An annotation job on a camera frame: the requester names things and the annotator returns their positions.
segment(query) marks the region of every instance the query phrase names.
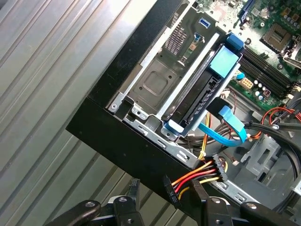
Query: yellow wire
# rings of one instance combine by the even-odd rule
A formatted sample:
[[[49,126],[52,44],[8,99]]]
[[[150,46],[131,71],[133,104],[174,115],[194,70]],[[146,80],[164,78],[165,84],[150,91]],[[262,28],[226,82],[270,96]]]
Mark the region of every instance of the yellow wire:
[[[197,172],[201,171],[203,168],[209,166],[211,163],[212,163],[212,161],[209,161],[209,162],[207,162],[205,165],[201,166],[200,168],[197,168],[196,170],[194,170],[194,171],[192,171],[192,172],[190,172],[190,173],[188,173],[188,174],[185,174],[183,177],[181,177],[180,179],[177,179],[177,180],[176,180],[175,182],[173,182],[171,185],[172,185],[172,186],[175,186],[175,185],[176,185],[177,183],[179,183],[181,180],[187,178],[188,176],[190,176],[190,175],[192,175],[192,174],[194,174],[194,173],[197,173]]]
[[[179,200],[181,200],[183,193],[186,192],[188,189],[189,189],[189,187],[184,188],[184,189],[180,192],[180,194],[179,194]]]
[[[214,181],[214,180],[218,180],[218,179],[219,179],[219,177],[209,178],[209,179],[206,179],[206,180],[201,180],[199,183],[200,183],[200,184],[203,184],[203,183],[210,182],[210,181]],[[189,189],[189,187],[184,188],[184,189],[180,192],[180,194],[179,194],[179,200],[181,200],[182,195],[183,195],[184,192],[186,192],[188,189]]]
[[[219,177],[209,178],[209,179],[206,179],[206,180],[201,180],[199,183],[203,184],[203,183],[207,183],[207,182],[218,180],[218,179],[219,179]]]
[[[227,172],[228,170],[228,163],[225,161],[225,173]]]
[[[206,125],[206,126],[209,126],[209,125],[210,125],[210,113],[209,113],[209,112],[208,112],[207,115],[206,115],[205,125]],[[200,159],[200,160],[204,157],[205,148],[206,148],[206,144],[207,144],[207,138],[208,138],[208,135],[205,134],[205,135],[204,135],[204,139],[203,139],[202,148],[201,148],[201,151],[200,151],[199,157],[198,157],[198,159]]]

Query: corrugated metal surface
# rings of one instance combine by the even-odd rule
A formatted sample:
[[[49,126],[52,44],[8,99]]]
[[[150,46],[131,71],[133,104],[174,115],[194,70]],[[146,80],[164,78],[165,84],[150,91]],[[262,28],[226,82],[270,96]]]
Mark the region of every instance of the corrugated metal surface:
[[[0,226],[124,194],[130,176],[64,130],[156,0],[9,0],[0,11]],[[145,224],[187,221],[141,188]]]

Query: ram slot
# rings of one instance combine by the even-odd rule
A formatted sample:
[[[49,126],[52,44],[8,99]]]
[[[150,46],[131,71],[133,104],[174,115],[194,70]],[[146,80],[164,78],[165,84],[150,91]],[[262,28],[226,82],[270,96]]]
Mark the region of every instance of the ram slot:
[[[267,87],[273,94],[282,98],[286,93],[286,87],[279,85],[277,82],[272,80],[269,76],[267,76],[264,72],[260,71],[253,64],[248,62],[246,59],[240,60],[240,70],[246,75],[250,76],[254,80],[259,80],[265,87]]]
[[[264,59],[250,49],[246,48],[243,55],[244,58],[248,59],[248,61],[250,61],[253,65],[257,66],[261,71],[265,72],[271,79],[276,80],[282,86],[287,88],[291,85],[291,81],[287,77],[269,65]]]

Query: usb port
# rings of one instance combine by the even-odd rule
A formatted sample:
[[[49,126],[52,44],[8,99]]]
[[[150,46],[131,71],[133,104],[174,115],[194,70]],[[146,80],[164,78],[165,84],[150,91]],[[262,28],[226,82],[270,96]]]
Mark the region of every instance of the usb port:
[[[204,18],[201,18],[199,20],[199,23],[202,24],[205,28],[210,27],[211,23],[209,23],[207,20],[205,20]]]

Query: green circuit board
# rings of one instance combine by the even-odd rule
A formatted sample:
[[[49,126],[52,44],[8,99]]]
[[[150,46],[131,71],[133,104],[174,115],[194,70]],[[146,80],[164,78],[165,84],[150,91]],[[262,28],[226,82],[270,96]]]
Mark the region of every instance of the green circuit board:
[[[279,0],[257,0],[255,5],[249,10],[248,17],[250,21],[245,23],[242,27],[240,26],[238,14],[240,13],[243,6],[246,4],[246,0],[199,0],[198,3],[203,5],[203,10],[212,10],[221,14],[220,23],[231,24],[233,27],[233,32],[241,36],[242,40],[251,39],[251,44],[249,48],[257,53],[258,55],[268,52],[269,58],[266,61],[277,69],[277,65],[282,63],[284,69],[280,72],[286,77],[290,78],[292,81],[296,81],[300,76],[296,75],[294,72],[294,67],[289,64],[279,60],[278,53],[274,52],[269,46],[262,42],[262,37],[270,27],[277,23],[285,28],[292,36],[301,34],[301,28],[295,27],[287,20],[284,19],[282,13],[289,6],[291,12],[289,16],[299,15],[298,25],[301,26],[301,3],[298,1],[284,1],[284,5],[281,5]],[[269,11],[269,6],[273,5],[275,8],[273,11]]]
[[[257,101],[256,98],[253,96],[255,89],[246,90],[242,88],[236,81],[231,81],[230,85],[235,90],[239,91],[244,96],[246,96],[248,99],[252,100],[254,103],[256,103],[259,107],[261,107],[265,111],[268,111],[269,109],[277,107],[282,104],[282,101],[279,100],[277,97],[275,97],[273,94],[271,94],[269,98],[265,98],[262,101]]]
[[[257,0],[248,11],[248,22],[243,26],[241,26],[238,14],[248,2],[247,0],[199,0],[197,2],[200,6],[200,11],[212,10],[215,13],[219,13],[221,15],[219,23],[230,24],[232,32],[240,36],[242,40],[251,39],[251,44],[246,46],[254,53],[257,55],[268,53],[265,61],[289,78],[290,81],[297,81],[301,78],[293,66],[282,61],[282,58],[279,57],[279,52],[263,41],[263,37],[274,24],[278,24],[285,29],[290,34],[290,40],[293,36],[301,35],[301,2],[296,0]],[[291,23],[291,20],[289,21],[287,18],[294,18],[296,21]],[[282,70],[279,70],[277,67],[280,63],[283,65]],[[277,98],[273,94],[263,101],[256,101],[256,98],[253,96],[254,89],[245,90],[235,81],[232,81],[230,84],[266,111],[282,103],[282,99]]]

